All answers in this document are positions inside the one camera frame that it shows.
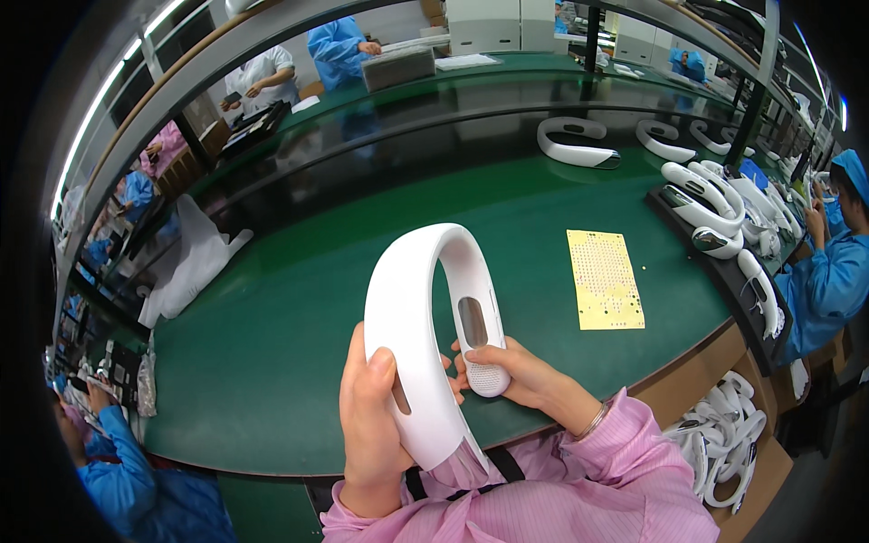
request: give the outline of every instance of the right hand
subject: right hand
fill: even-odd
[[[368,53],[369,55],[380,55],[383,52],[380,44],[375,42],[359,42],[356,48],[360,53]]]
[[[485,345],[467,352],[469,362],[483,366],[494,364],[510,373],[513,379],[503,396],[525,407],[543,409],[566,381],[574,382],[573,379],[531,354],[509,335],[504,339],[507,342],[506,349]],[[459,340],[453,343],[452,349],[459,350]],[[455,357],[455,367],[461,378],[465,369],[465,361],[461,353]]]
[[[103,411],[108,406],[115,405],[115,399],[109,395],[106,391],[102,390],[100,387],[95,385],[94,383],[87,381],[88,383],[88,403],[90,404],[90,410],[97,414],[100,414],[100,411]]]

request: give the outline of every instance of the perforated sheet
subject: perforated sheet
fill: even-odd
[[[568,230],[580,330],[645,328],[634,269],[621,234]]]

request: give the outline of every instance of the silver bangle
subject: silver bangle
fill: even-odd
[[[582,440],[590,433],[592,433],[594,429],[598,427],[603,418],[607,415],[607,411],[609,411],[609,403],[604,401],[600,404],[600,411],[598,411],[598,413],[594,416],[588,427],[582,431],[582,434],[577,435],[575,439],[577,441]]]

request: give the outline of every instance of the neck fan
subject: neck fan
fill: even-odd
[[[432,276],[440,260],[447,276],[461,352],[494,345],[504,333],[492,279],[476,240],[453,223],[418,228],[398,238],[375,265],[365,298],[365,355],[392,350],[397,369],[389,406],[401,444],[423,470],[446,460],[466,441],[488,473],[488,461],[471,434],[443,371],[432,322]],[[466,362],[468,383],[479,395],[497,396],[510,375],[497,366]]]

